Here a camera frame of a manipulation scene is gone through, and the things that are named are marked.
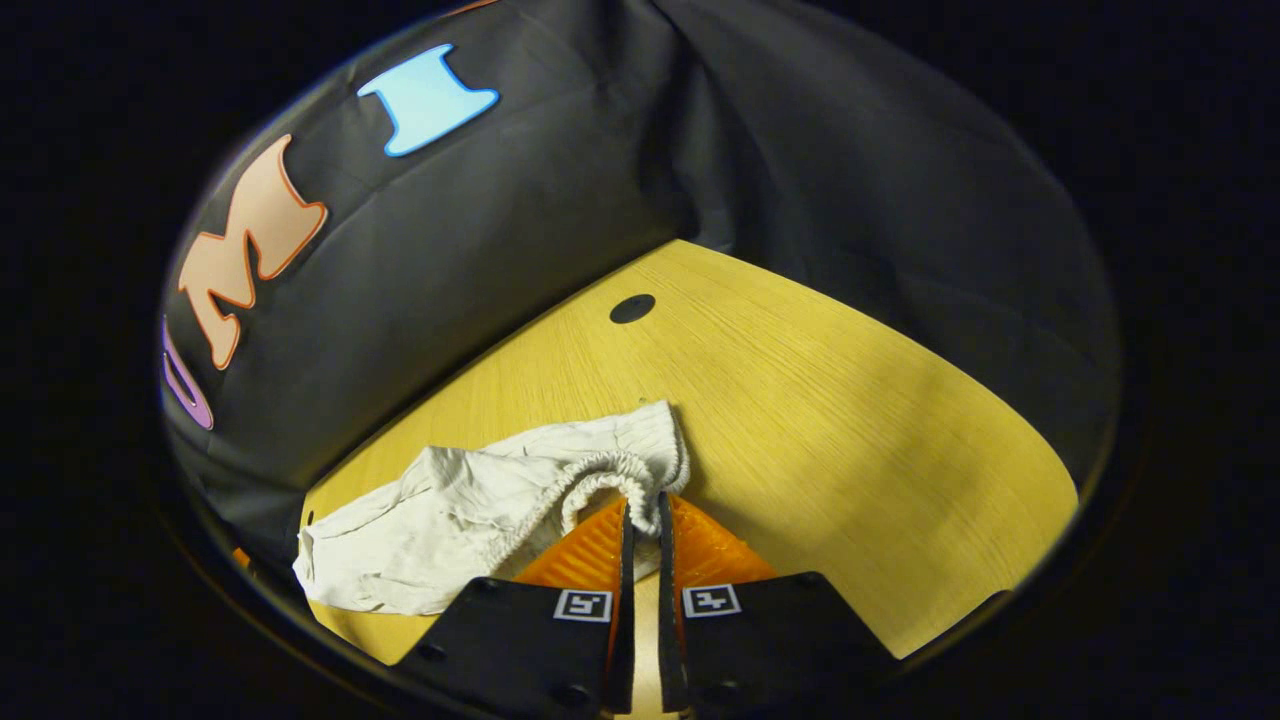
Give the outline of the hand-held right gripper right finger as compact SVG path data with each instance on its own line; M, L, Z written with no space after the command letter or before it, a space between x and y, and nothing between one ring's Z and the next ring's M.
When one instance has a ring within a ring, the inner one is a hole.
M897 669L818 571L777 573L707 512L663 493L658 655L662 703L684 717L823 717Z

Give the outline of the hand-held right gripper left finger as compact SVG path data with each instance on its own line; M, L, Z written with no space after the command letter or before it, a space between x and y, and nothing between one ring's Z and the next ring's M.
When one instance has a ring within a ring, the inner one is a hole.
M470 580L397 673L485 716L628 714L634 546L617 498L517 577Z

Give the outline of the white jeans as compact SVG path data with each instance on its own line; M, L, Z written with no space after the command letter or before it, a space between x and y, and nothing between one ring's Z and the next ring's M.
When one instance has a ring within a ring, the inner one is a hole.
M511 579L622 498L655 537L657 497L678 493L690 459L672 405L525 430L484 448L428 446L398 479L298 533L307 600L355 612L443 612L475 577Z

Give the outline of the black backdrop cloth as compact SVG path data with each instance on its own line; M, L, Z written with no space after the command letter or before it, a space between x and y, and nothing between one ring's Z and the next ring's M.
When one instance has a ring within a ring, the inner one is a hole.
M328 213L216 368L189 297L163 324L207 401L161 384L180 477L271 562L305 492L517 328L672 238L778 273L938 354L1020 413L1078 487L1101 471L1121 342L1065 188L980 100L796 0L495 0L420 20L264 124L175 265L246 263L228 225L283 136Z

